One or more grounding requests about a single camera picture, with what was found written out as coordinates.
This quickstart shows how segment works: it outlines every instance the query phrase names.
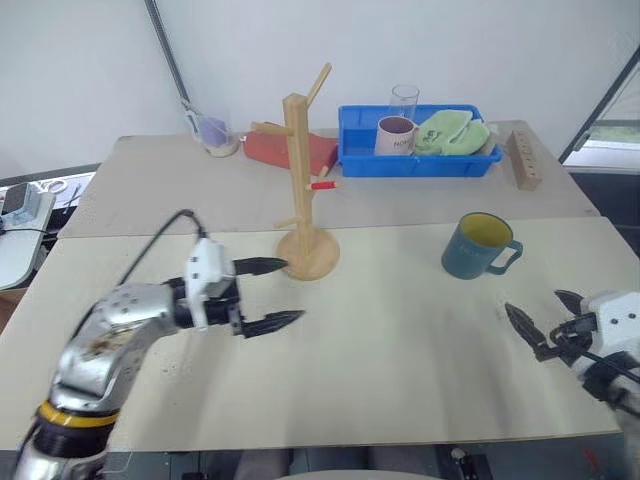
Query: purple item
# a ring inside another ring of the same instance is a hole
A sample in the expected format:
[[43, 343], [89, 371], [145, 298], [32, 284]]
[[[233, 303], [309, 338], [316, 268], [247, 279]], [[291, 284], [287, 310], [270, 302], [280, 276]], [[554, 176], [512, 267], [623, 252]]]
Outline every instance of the purple item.
[[227, 125], [214, 117], [204, 117], [188, 110], [184, 114], [191, 127], [191, 134], [201, 143], [209, 147], [221, 147], [228, 143]]

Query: wooden mug tree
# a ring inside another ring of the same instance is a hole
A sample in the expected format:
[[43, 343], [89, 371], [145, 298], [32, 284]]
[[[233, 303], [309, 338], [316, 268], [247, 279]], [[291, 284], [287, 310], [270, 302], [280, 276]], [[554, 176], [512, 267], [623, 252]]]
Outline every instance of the wooden mug tree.
[[296, 229], [287, 233], [276, 250], [277, 255], [289, 262], [285, 269], [289, 276], [298, 280], [317, 280], [335, 267], [340, 257], [336, 239], [326, 230], [312, 223], [311, 200], [315, 191], [311, 189], [309, 119], [307, 110], [313, 103], [322, 84], [331, 71], [331, 64], [322, 68], [305, 97], [292, 93], [282, 100], [285, 126], [254, 122], [253, 130], [264, 133], [286, 135], [289, 152], [289, 169], [293, 184], [293, 202], [296, 216], [276, 223], [276, 228], [296, 224]]

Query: metal pole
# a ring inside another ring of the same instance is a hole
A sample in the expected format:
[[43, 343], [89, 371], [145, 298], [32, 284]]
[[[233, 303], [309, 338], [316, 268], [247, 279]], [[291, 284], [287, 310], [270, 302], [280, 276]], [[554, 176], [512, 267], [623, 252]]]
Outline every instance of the metal pole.
[[169, 45], [169, 40], [167, 40], [167, 35], [165, 34], [164, 27], [162, 26], [162, 19], [160, 18], [158, 5], [156, 5], [155, 0], [144, 0], [144, 3], [147, 6], [149, 17], [151, 17], [151, 23], [153, 23], [153, 28], [155, 29], [156, 35], [158, 36], [160, 47], [162, 47], [162, 51], [164, 52], [164, 58], [167, 60], [169, 70], [171, 70], [171, 76], [173, 77], [173, 81], [176, 84], [176, 88], [178, 89], [180, 98], [184, 98], [186, 101], [190, 102], [191, 100], [189, 99], [187, 90], [186, 88], [184, 88], [184, 83], [182, 83], [180, 70], [178, 70], [178, 65], [176, 65], [175, 58], [173, 57], [171, 45]]
[[587, 120], [584, 122], [584, 124], [582, 125], [582, 127], [580, 128], [576, 136], [573, 137], [573, 140], [571, 140], [571, 143], [569, 144], [569, 146], [565, 148], [564, 152], [562, 152], [562, 155], [560, 155], [560, 158], [558, 159], [560, 163], [564, 163], [565, 160], [569, 157], [569, 155], [571, 155], [571, 152], [573, 151], [573, 147], [580, 141], [580, 138], [582, 137], [584, 132], [586, 132], [589, 129], [589, 127], [591, 127], [591, 125], [593, 125], [593, 123], [598, 119], [600, 114], [603, 112], [603, 110], [606, 108], [609, 101], [616, 94], [616, 92], [618, 91], [618, 89], [620, 88], [624, 80], [629, 75], [629, 73], [631, 73], [631, 70], [633, 69], [633, 67], [635, 67], [639, 61], [640, 61], [640, 46], [636, 49], [636, 51], [631, 56], [631, 59], [624, 66], [624, 68], [622, 69], [622, 72], [620, 72], [620, 75], [616, 77], [613, 84], [609, 87], [609, 90], [607, 90], [607, 93], [605, 93], [604, 97], [602, 97], [600, 102], [598, 102], [598, 105], [596, 105], [596, 108], [593, 110], [593, 112], [591, 112], [591, 115], [589, 115], [589, 118], [587, 118]]

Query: robotic arm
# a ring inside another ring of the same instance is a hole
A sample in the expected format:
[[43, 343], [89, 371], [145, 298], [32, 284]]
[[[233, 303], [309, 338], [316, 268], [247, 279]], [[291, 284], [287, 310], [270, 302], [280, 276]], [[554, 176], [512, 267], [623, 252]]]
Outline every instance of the robotic arm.
[[574, 317], [550, 332], [551, 346], [526, 313], [507, 303], [509, 320], [536, 359], [560, 358], [590, 395], [613, 410], [633, 478], [640, 478], [640, 292], [555, 294]]
[[277, 258], [231, 262], [201, 236], [184, 278], [123, 284], [98, 301], [65, 347], [49, 397], [18, 455], [17, 480], [97, 479], [107, 441], [151, 345], [181, 329], [230, 324], [245, 338], [275, 332], [300, 317], [293, 310], [245, 322], [236, 275], [286, 266]]

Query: white cup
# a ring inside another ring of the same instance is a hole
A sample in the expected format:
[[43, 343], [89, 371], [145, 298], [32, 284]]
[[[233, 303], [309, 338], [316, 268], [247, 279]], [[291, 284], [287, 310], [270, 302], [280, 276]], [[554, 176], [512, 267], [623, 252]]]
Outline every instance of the white cup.
[[376, 155], [411, 155], [418, 126], [405, 117], [384, 117], [378, 122]]

